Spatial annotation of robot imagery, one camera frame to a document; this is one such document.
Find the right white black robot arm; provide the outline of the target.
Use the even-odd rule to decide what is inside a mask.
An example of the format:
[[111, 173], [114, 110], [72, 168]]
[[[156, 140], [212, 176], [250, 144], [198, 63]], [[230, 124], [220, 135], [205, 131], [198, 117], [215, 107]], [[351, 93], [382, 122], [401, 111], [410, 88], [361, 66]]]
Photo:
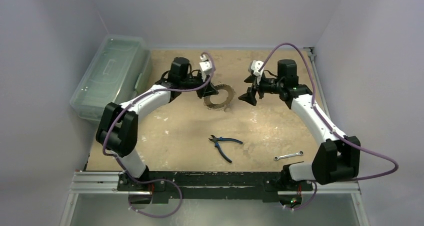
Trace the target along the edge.
[[263, 75], [263, 62], [254, 60], [248, 67], [250, 75], [245, 79], [251, 83], [239, 100], [255, 106], [256, 96], [277, 94], [289, 109], [303, 121], [318, 144], [318, 151], [310, 163], [299, 162], [285, 165], [279, 182], [288, 190], [294, 189], [301, 181], [315, 181], [326, 185], [355, 178], [359, 173], [360, 150], [351, 144], [360, 145], [356, 136], [348, 137], [324, 115], [313, 92], [307, 85], [299, 84], [297, 64], [291, 59], [277, 63], [277, 75], [267, 78]]

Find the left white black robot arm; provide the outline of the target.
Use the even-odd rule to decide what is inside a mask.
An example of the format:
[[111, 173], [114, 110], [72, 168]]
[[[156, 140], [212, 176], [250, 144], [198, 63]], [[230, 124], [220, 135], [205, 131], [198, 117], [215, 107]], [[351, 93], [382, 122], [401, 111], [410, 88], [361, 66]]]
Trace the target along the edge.
[[109, 103], [104, 108], [95, 139], [102, 145], [102, 152], [112, 156], [130, 176], [129, 183], [138, 191], [149, 185], [149, 168], [136, 150], [140, 120], [156, 109], [171, 103], [183, 92], [195, 91], [199, 98], [217, 94], [212, 84], [215, 64], [211, 56], [200, 56], [196, 76], [187, 58], [176, 57], [170, 69], [146, 92], [127, 102]]

